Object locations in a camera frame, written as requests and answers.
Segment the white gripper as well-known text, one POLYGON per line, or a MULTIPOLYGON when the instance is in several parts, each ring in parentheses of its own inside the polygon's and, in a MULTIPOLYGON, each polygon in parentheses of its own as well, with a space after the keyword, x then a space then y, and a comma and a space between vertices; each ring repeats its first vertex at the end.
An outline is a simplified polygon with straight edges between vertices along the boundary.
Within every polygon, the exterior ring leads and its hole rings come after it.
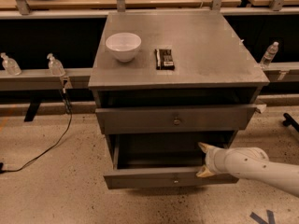
POLYGON ((213 176, 214 174, 226 174, 228 172, 225 159, 228 150, 224 148, 214 147, 212 145, 199 142, 198 146, 206 154, 206 165, 196 173, 199 178, 213 176))

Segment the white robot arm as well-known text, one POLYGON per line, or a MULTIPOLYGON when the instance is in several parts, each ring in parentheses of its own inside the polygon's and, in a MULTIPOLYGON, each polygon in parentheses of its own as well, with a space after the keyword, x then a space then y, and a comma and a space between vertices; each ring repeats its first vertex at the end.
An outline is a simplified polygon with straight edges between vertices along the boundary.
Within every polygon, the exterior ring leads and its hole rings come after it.
POLYGON ((256 180, 299 196, 299 166, 272 162, 258 147, 220 148, 199 142, 206 154, 205 164, 197 177, 232 175, 239 179, 256 180))

